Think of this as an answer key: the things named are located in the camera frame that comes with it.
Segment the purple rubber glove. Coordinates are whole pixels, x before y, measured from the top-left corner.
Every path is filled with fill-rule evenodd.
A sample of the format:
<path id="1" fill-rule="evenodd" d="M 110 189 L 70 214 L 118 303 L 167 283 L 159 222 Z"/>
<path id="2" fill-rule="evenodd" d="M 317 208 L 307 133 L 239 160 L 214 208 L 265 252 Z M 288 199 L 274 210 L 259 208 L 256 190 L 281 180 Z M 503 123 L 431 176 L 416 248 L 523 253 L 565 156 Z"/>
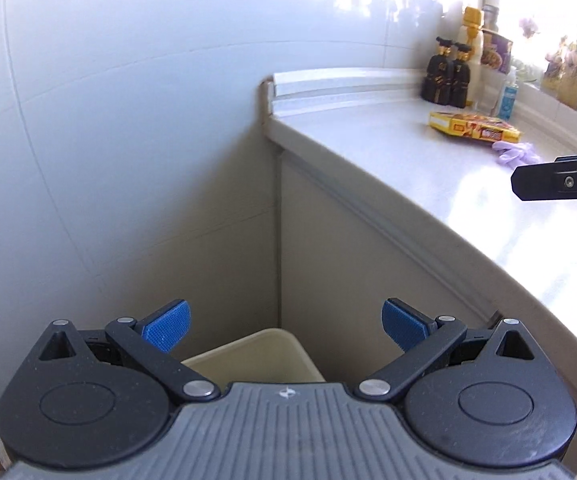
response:
<path id="1" fill-rule="evenodd" d="M 543 162 L 530 143 L 497 141 L 491 147 L 497 153 L 497 162 L 501 166 L 517 168 Z"/>

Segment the yellow food box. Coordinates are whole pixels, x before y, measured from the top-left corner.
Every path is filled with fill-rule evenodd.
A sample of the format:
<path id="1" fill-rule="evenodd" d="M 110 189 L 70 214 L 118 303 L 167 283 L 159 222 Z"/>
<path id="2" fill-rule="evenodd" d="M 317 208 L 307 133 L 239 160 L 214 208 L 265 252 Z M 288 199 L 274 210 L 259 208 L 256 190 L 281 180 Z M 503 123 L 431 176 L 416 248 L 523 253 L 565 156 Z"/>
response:
<path id="1" fill-rule="evenodd" d="M 519 143 L 522 136 L 520 130 L 502 119 L 471 113 L 430 112 L 429 126 L 448 136 L 487 143 Z"/>

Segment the beige plastic trash bin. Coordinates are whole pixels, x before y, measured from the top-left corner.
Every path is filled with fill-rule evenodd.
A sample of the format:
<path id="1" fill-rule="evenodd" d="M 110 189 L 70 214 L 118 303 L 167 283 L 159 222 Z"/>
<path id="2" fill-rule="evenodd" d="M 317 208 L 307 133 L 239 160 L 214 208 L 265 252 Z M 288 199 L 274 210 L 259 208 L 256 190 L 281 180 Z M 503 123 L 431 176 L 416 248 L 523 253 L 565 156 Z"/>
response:
<path id="1" fill-rule="evenodd" d="M 310 384 L 325 378 L 298 339 L 267 328 L 182 362 L 224 390 L 232 382 Z"/>

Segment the beige cabinet door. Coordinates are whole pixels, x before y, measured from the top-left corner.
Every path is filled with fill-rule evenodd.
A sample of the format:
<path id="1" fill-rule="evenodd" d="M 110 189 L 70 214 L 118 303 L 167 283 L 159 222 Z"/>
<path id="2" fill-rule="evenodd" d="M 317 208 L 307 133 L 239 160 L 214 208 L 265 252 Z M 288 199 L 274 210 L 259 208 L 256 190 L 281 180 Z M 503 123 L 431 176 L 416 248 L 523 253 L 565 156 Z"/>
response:
<path id="1" fill-rule="evenodd" d="M 472 327 L 496 317 L 494 308 L 468 304 L 295 157 L 281 156 L 279 180 L 281 324 L 329 382 L 354 384 L 400 356 L 382 328 L 386 299 Z"/>

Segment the dried flowers on sill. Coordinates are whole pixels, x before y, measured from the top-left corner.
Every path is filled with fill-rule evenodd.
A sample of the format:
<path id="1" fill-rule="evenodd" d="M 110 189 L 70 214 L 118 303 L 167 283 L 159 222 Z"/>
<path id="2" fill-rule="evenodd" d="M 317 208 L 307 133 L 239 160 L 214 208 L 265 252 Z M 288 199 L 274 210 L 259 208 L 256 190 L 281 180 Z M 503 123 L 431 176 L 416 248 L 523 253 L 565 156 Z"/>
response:
<path id="1" fill-rule="evenodd" d="M 577 111 L 577 31 L 572 40 L 563 36 L 545 60 L 547 66 L 541 76 L 540 89 Z"/>

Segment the small blue spray bottle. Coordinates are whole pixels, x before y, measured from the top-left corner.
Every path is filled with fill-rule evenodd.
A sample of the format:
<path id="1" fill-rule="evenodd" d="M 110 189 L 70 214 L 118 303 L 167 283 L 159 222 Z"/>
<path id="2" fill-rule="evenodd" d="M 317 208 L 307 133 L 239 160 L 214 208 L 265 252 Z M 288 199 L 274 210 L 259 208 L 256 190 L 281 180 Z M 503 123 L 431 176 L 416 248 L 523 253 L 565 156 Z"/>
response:
<path id="1" fill-rule="evenodd" d="M 511 119 L 515 101 L 517 100 L 517 69 L 512 66 L 509 74 L 503 81 L 500 98 L 498 101 L 497 117 L 504 122 L 509 122 Z"/>

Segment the purple noodle package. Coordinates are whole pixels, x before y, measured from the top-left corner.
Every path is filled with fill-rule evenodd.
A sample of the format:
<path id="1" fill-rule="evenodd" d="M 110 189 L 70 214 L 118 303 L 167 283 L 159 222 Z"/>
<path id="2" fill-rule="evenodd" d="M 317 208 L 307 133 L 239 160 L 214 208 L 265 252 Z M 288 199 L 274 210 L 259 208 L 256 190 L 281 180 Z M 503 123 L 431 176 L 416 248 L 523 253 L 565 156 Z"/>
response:
<path id="1" fill-rule="evenodd" d="M 498 73 L 509 73 L 513 41 L 486 28 L 483 29 L 483 40 L 481 64 Z"/>

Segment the hanging garlic bunch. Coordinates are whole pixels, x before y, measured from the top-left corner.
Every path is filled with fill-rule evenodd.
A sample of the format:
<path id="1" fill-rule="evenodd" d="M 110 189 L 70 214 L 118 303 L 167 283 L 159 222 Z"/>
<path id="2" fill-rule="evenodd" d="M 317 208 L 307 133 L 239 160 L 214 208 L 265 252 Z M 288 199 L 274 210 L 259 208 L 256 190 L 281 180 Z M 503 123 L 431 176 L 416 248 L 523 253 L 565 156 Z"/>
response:
<path id="1" fill-rule="evenodd" d="M 520 21 L 520 25 L 522 29 L 522 35 L 526 39 L 533 38 L 538 32 L 538 26 L 536 22 L 531 20 L 530 18 L 523 18 L 523 20 Z"/>

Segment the dark sauce bottle right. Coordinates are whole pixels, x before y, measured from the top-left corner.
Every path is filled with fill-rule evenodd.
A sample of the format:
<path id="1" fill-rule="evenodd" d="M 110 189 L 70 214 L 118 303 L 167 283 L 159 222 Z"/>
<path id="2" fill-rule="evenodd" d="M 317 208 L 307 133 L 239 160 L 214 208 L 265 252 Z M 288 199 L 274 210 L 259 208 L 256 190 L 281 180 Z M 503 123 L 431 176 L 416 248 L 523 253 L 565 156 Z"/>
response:
<path id="1" fill-rule="evenodd" d="M 467 90 L 471 80 L 469 57 L 471 47 L 467 44 L 456 43 L 457 55 L 453 62 L 453 78 L 451 78 L 449 104 L 453 107 L 467 106 Z"/>

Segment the dark sauce bottle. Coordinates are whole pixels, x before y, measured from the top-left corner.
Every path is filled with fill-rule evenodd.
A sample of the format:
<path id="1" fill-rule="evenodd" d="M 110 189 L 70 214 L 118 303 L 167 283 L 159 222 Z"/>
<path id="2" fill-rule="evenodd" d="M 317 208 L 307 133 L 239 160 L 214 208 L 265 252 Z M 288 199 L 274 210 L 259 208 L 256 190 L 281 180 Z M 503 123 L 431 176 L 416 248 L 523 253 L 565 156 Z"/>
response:
<path id="1" fill-rule="evenodd" d="M 453 80 L 453 60 L 450 58 L 453 42 L 436 38 L 437 52 L 430 58 L 422 84 L 421 98 L 427 102 L 448 105 Z"/>
<path id="2" fill-rule="evenodd" d="M 471 80 L 469 57 L 471 47 L 467 44 L 456 43 L 457 55 L 453 62 L 453 78 L 451 78 L 449 104 L 453 107 L 467 106 L 467 90 Z"/>

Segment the dark sauce bottle left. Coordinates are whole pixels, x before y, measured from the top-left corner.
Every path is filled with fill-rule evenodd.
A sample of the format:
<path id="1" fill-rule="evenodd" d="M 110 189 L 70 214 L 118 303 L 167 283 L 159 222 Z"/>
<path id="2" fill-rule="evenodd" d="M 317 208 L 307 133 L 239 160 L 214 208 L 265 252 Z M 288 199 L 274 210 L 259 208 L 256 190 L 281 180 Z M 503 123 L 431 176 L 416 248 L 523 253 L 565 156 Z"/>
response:
<path id="1" fill-rule="evenodd" d="M 453 80 L 453 60 L 450 58 L 453 42 L 436 38 L 437 52 L 430 58 L 422 84 L 421 98 L 427 102 L 448 105 Z"/>

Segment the white bottle yellow cap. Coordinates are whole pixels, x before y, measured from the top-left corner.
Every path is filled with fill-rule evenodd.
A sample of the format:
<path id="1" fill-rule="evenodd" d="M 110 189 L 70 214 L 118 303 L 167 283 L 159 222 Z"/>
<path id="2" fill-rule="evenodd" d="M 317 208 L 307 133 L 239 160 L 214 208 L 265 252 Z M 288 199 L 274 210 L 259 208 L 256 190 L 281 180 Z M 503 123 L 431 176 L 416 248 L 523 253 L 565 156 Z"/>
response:
<path id="1" fill-rule="evenodd" d="M 457 40 L 460 44 L 467 44 L 471 50 L 467 58 L 470 69 L 470 82 L 467 88 L 467 107 L 474 107 L 479 98 L 479 89 L 482 80 L 482 54 L 484 36 L 482 31 L 483 14 L 477 8 L 467 6 L 462 15 Z"/>

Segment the metal flask bottle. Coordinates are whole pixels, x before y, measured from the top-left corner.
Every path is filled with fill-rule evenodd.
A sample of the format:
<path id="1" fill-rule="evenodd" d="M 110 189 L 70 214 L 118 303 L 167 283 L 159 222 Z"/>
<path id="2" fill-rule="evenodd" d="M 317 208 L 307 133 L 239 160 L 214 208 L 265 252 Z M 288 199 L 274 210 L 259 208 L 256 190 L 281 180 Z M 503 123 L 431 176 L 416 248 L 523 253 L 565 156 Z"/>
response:
<path id="1" fill-rule="evenodd" d="M 482 7 L 483 12 L 483 29 L 491 30 L 492 32 L 497 32 L 498 28 L 498 18 L 499 18 L 499 8 L 493 4 L 486 3 Z"/>

